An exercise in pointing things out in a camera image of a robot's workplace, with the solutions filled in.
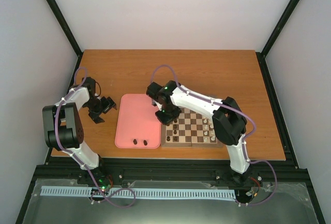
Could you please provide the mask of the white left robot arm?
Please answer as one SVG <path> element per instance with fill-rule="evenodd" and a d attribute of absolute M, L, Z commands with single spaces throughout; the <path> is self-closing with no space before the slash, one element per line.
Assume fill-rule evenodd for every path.
<path fill-rule="evenodd" d="M 87 77 L 81 84 L 73 85 L 58 103 L 42 109 L 46 145 L 73 158 L 82 170 L 90 170 L 89 177 L 96 184 L 107 180 L 108 172 L 101 167 L 100 156 L 84 141 L 84 131 L 79 116 L 81 108 L 88 108 L 88 115 L 96 124 L 103 123 L 101 114 L 116 109 L 110 97 L 96 94 L 98 83 Z"/>

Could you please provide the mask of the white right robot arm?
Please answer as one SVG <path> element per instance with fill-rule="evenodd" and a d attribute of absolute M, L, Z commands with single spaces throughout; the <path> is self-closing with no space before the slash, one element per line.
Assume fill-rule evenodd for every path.
<path fill-rule="evenodd" d="M 156 118 L 167 125 L 177 119 L 182 108 L 201 114 L 212 122 L 215 138 L 227 148 L 231 173 L 228 178 L 236 185 L 243 185 L 248 177 L 249 159 L 245 154 L 244 135 L 247 118 L 243 116 L 236 101 L 228 97 L 216 99 L 194 92 L 175 81 L 165 86 L 152 82 L 146 90 L 152 105 L 158 107 Z"/>

